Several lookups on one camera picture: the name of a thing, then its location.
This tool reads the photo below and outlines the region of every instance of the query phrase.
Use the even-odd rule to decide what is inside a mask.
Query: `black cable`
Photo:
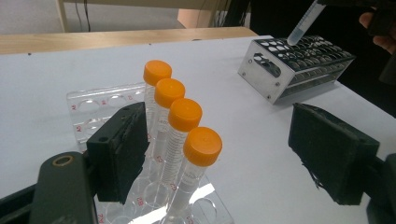
[[[90,18],[88,18],[88,0],[84,0],[85,16],[87,17],[88,32],[91,31]]]
[[[248,12],[250,11],[250,3],[247,6],[247,10],[242,14],[242,18],[240,21],[241,26],[245,26],[245,20],[247,18]]]
[[[76,4],[76,12],[77,12],[77,16],[78,16],[78,21],[79,21],[79,30],[82,32],[82,23],[81,23],[81,17],[79,16],[79,12],[78,12],[77,0],[75,1],[75,4]]]
[[[224,6],[219,10],[218,15],[216,17],[215,27],[221,27],[223,25],[226,16],[228,1],[229,0],[227,0]]]
[[[249,3],[249,0],[232,0],[223,26],[242,26],[241,22],[247,14]]]

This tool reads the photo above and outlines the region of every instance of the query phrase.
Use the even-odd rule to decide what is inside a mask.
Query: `clear plastic holder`
[[[67,104],[80,150],[86,150],[85,143],[87,140],[120,108],[143,102],[144,91],[145,83],[141,82],[67,93]],[[161,218],[166,215],[166,207],[162,207],[139,216],[145,207],[145,201],[143,195],[132,193],[132,190],[129,192],[125,205],[100,203],[96,197],[95,204],[98,223],[159,223]],[[201,179],[198,190],[191,197],[190,206],[185,212],[184,222],[188,224],[233,223],[231,215],[205,175]]]
[[[95,198],[98,223],[150,224],[159,223],[166,215],[166,206],[139,216],[145,207],[144,199],[129,194],[124,206],[120,203],[100,203]],[[233,224],[233,218],[222,203],[213,185],[204,175],[190,199],[189,208],[183,215],[186,224]]]
[[[145,83],[118,87],[72,91],[67,104],[79,149],[87,149],[87,140],[120,108],[144,101]]]

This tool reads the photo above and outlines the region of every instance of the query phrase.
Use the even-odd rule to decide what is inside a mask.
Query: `white table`
[[[395,119],[340,83],[269,104],[236,73],[251,39],[1,55],[0,198],[34,184],[47,158],[78,150],[68,92],[140,82],[144,64],[160,59],[202,106],[202,126],[222,137],[206,174],[235,223],[367,223],[367,196],[360,206],[334,203],[288,147],[291,104],[321,107],[369,134],[381,159],[395,152]]]

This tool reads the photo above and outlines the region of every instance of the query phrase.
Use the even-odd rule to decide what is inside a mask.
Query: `orange screw cap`
[[[212,129],[197,127],[187,135],[184,156],[194,165],[210,166],[218,159],[222,149],[220,136]]]
[[[182,98],[175,100],[169,110],[169,124],[181,132],[189,132],[198,127],[202,117],[202,108],[193,100]]]
[[[184,85],[172,78],[164,78],[155,86],[154,100],[158,105],[170,108],[171,104],[180,98],[184,98],[186,89]]]
[[[163,78],[172,76],[172,67],[163,61],[152,60],[146,63],[143,79],[151,85],[157,85],[157,82]]]

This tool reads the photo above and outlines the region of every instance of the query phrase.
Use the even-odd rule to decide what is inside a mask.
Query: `human hand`
[[[359,22],[367,28],[370,24],[370,21],[373,18],[372,12],[366,12],[361,14],[359,18]],[[376,35],[373,38],[373,42],[379,47],[387,50],[390,54],[396,51],[396,22],[393,23],[392,28],[389,31],[389,35],[379,36]]]

